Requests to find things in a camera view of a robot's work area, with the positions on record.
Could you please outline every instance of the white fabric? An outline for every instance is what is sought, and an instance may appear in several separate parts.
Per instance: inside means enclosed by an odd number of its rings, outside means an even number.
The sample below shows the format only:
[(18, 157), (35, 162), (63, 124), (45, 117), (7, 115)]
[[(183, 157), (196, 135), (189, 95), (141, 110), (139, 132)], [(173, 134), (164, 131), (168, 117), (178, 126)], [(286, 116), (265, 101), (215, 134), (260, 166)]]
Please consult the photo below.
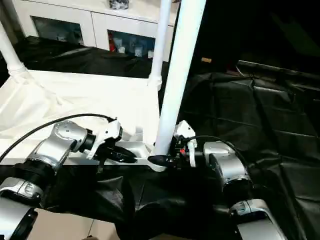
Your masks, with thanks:
[[(143, 131), (152, 146), (156, 139), (159, 107), (156, 86), (147, 79), (30, 70), (32, 78), (10, 77), (0, 88), (0, 152), (30, 130), (68, 115), (96, 113), (117, 117), (129, 140)], [(96, 117), (73, 119), (96, 130), (105, 123)], [(8, 157), (26, 157), (50, 134), (52, 127), (30, 136)]]

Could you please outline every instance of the black cloth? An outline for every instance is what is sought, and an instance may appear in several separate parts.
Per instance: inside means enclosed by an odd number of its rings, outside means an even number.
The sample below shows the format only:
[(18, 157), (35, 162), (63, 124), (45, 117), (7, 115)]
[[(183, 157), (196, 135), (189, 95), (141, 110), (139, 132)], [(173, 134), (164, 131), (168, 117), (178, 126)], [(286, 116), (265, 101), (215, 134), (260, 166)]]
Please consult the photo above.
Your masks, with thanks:
[[(151, 69), (148, 60), (35, 37), (16, 48), (34, 70), (143, 78)], [(164, 80), (167, 72), (165, 64)], [(0, 73), (4, 82), (3, 61)], [(191, 75), (179, 114), (197, 135), (221, 137), (241, 151), (256, 194), (266, 200), (289, 240), (320, 240), (319, 92), (317, 82), (297, 84), (287, 78)], [(11, 172), (11, 166), (0, 167), (0, 182)], [(52, 212), (114, 222), (124, 240), (160, 233), (233, 239), (224, 205), (210, 171), (157, 173), (144, 166), (106, 166), (100, 176), (95, 166), (64, 166), (42, 201)]]

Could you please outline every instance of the shelf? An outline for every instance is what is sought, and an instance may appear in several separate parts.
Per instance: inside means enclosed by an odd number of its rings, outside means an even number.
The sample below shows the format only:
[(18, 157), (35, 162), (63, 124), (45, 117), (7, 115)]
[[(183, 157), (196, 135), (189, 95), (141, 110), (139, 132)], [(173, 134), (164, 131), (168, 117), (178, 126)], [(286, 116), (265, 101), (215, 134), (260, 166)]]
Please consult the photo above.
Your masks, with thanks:
[[(109, 0), (31, 0), (29, 2), (86, 10), (151, 23), (158, 23), (161, 5), (161, 0), (130, 0), (129, 9), (113, 10), (110, 9)], [(169, 26), (175, 25), (178, 7), (179, 3), (172, 3)]]

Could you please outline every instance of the cabinet door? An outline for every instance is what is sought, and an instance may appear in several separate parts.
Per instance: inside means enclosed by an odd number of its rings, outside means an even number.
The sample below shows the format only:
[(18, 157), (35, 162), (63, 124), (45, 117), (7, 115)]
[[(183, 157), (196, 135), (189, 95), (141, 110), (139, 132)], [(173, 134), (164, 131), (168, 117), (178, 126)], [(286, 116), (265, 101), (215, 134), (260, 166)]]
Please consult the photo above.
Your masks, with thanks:
[[(158, 27), (156, 23), (96, 12), (92, 12), (92, 20), (97, 48), (110, 50), (115, 47), (121, 52), (119, 48), (122, 47), (126, 54), (146, 58), (148, 52), (154, 50)], [(166, 62), (170, 56), (173, 32), (174, 28), (168, 26), (163, 57)]]
[(51, 4), (13, 0), (25, 36), (96, 47), (89, 11)]

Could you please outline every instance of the white cabinet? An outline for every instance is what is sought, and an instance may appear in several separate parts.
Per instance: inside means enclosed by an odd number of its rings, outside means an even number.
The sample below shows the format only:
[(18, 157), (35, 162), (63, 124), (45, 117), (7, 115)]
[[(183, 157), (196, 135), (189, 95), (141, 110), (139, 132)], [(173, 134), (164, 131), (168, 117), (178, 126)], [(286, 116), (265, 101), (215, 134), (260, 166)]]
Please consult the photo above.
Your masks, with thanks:
[(68, 42), (96, 47), (89, 11), (25, 0), (13, 0), (13, 4), (26, 37), (72, 39)]
[[(97, 48), (110, 50), (109, 35), (111, 34), (113, 37), (120, 39), (120, 42), (126, 49), (126, 53), (135, 53), (135, 47), (132, 46), (134, 44), (140, 45), (141, 49), (143, 49), (143, 55), (147, 55), (148, 51), (154, 50), (158, 26), (154, 22), (96, 12), (92, 13), (92, 20)], [(163, 56), (163, 60), (166, 62), (169, 60), (173, 33), (174, 27), (168, 26)]]
[[(157, 34), (161, 0), (131, 0), (129, 9), (113, 10), (108, 0), (12, 0), (25, 36), (80, 43), (110, 50), (120, 39), (125, 53), (147, 56)], [(164, 61), (169, 60), (178, 3), (171, 7)]]

